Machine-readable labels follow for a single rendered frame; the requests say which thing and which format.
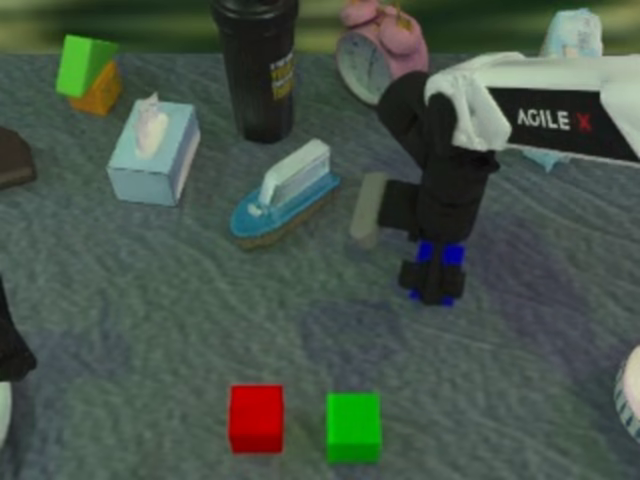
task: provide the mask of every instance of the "gray tabletop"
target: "gray tabletop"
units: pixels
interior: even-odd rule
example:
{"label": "gray tabletop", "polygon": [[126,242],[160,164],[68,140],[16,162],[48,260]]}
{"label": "gray tabletop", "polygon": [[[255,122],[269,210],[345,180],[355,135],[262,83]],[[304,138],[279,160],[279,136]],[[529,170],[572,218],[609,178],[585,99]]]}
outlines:
{"label": "gray tabletop", "polygon": [[[0,266],[40,360],[14,389],[3,480],[640,478],[612,403],[640,343],[640,171],[546,174],[504,154],[464,299],[424,308],[395,286],[414,246],[348,237],[364,173],[418,172],[329,56],[300,60],[295,130],[273,146],[236,135],[216,56],[122,58],[107,118],[55,94],[55,57],[1,60],[0,123],[40,175],[0,193]],[[195,104],[203,133],[175,209],[117,201],[105,172],[132,102],[156,90]],[[313,137],[333,147],[341,194],[273,248],[240,251],[236,202]],[[286,388],[281,456],[228,450],[228,388],[246,382]],[[346,390],[381,393],[377,466],[326,465],[326,395]]]}

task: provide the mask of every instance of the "white round object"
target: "white round object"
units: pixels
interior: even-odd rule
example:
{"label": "white round object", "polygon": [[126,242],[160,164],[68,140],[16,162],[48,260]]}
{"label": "white round object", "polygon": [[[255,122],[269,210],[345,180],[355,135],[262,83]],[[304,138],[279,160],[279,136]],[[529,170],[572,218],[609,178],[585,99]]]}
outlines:
{"label": "white round object", "polygon": [[4,446],[11,422],[11,384],[0,383],[0,449]]}
{"label": "white round object", "polygon": [[338,41],[336,61],[349,90],[367,105],[377,105],[393,80],[383,47],[360,32],[347,32]]}
{"label": "white round object", "polygon": [[640,443],[640,346],[618,371],[614,399],[622,425]]}

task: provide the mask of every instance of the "green block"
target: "green block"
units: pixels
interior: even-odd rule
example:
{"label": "green block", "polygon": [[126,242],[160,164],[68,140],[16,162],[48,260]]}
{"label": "green block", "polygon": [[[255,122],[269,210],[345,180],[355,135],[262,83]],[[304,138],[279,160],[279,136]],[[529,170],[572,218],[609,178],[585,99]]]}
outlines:
{"label": "green block", "polygon": [[56,92],[82,97],[117,51],[118,44],[113,42],[67,35],[62,46]]}
{"label": "green block", "polygon": [[327,461],[376,463],[382,450],[380,396],[330,393],[327,396]]}

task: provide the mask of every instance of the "black tumbler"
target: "black tumbler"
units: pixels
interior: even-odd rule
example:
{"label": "black tumbler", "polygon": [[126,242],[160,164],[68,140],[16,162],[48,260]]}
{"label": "black tumbler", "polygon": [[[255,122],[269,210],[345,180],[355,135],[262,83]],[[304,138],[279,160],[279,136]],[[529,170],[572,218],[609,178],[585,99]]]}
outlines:
{"label": "black tumbler", "polygon": [[293,127],[293,47],[298,0],[211,0],[236,126],[275,143]]}

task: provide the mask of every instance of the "robotic arm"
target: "robotic arm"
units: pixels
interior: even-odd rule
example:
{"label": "robotic arm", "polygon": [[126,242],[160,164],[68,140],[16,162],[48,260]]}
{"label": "robotic arm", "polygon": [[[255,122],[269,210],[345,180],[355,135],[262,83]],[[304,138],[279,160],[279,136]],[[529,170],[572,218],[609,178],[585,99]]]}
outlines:
{"label": "robotic arm", "polygon": [[387,182],[378,225],[420,242],[399,283],[427,305],[464,290],[460,245],[470,235],[495,155],[509,147],[640,166],[640,56],[481,55],[389,86],[378,117],[422,170]]}

